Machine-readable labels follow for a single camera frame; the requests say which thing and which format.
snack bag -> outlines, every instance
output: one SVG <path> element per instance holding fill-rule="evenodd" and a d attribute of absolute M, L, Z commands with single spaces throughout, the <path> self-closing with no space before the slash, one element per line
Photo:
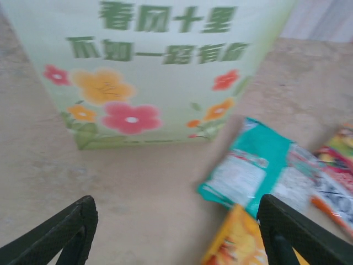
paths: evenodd
<path fill-rule="evenodd" d="M 312 195 L 312 159 L 316 158 L 291 140 L 246 118 L 226 158 L 198 192 L 227 207 L 240 204 L 254 218 L 267 193 L 304 212 Z"/>
<path fill-rule="evenodd" d="M 308 264 L 298 252 L 295 253 L 301 265 Z M 201 264 L 268 264 L 260 229 L 240 205 L 229 212 Z"/>
<path fill-rule="evenodd" d="M 353 125 L 345 124 L 315 155 L 323 163 L 312 203 L 353 237 Z"/>

concrete floor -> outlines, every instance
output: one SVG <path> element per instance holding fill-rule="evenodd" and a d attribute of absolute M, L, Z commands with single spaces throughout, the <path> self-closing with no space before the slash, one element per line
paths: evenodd
<path fill-rule="evenodd" d="M 353 45 L 280 39 L 216 141 L 80 152 L 3 18 L 0 37 L 0 246 L 90 194 L 99 224 L 87 264 L 198 264 L 226 210 L 195 188 L 243 115 L 309 149 L 353 118 Z"/>

white label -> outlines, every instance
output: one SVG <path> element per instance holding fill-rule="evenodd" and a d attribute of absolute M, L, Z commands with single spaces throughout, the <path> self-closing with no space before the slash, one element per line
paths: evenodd
<path fill-rule="evenodd" d="M 255 121 L 252 121 L 252 120 L 248 120 L 246 119 L 244 122 L 243 122 L 243 126 L 239 132 L 239 134 L 242 134 L 246 131 L 250 131 L 251 129 L 255 128 L 256 126 L 258 126 L 259 124 Z"/>
<path fill-rule="evenodd" d="M 285 167 L 271 194 L 304 213 L 313 192 L 313 182 L 294 167 Z"/>
<path fill-rule="evenodd" d="M 207 184 L 241 206 L 248 205 L 265 177 L 261 168 L 236 157 L 227 157 Z"/>
<path fill-rule="evenodd" d="M 351 228 L 353 228 L 353 197 L 326 173 L 317 176 L 316 194 L 322 198 Z"/>

orange package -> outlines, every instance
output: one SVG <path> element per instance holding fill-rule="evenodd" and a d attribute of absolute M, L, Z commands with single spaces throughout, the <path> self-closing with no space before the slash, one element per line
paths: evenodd
<path fill-rule="evenodd" d="M 312 203 L 353 237 L 353 125 L 345 124 L 315 155 L 322 168 Z"/>
<path fill-rule="evenodd" d="M 301 265 L 308 265 L 298 252 L 295 253 Z M 268 264 L 260 228 L 240 205 L 230 210 L 201 264 Z"/>

yellow flower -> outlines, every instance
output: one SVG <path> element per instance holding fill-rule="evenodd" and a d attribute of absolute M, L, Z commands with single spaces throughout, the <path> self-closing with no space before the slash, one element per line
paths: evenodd
<path fill-rule="evenodd" d="M 207 110 L 207 114 L 204 117 L 205 121 L 209 121 L 209 120 L 217 120 L 222 118 L 227 111 L 234 106 L 234 100 L 233 98 L 227 98 L 224 102 L 222 102 L 221 104 L 216 104 L 212 107 L 210 107 Z"/>
<path fill-rule="evenodd" d="M 82 97 L 96 105 L 127 101 L 136 94 L 133 86 L 123 83 L 120 74 L 112 69 L 102 68 L 94 73 L 76 70 L 71 79 L 81 89 Z"/>
<path fill-rule="evenodd" d="M 97 115 L 96 112 L 86 109 L 82 105 L 74 105 L 72 107 L 67 108 L 67 110 L 73 115 L 76 120 L 84 120 L 90 123 L 95 122 L 94 118 Z"/>

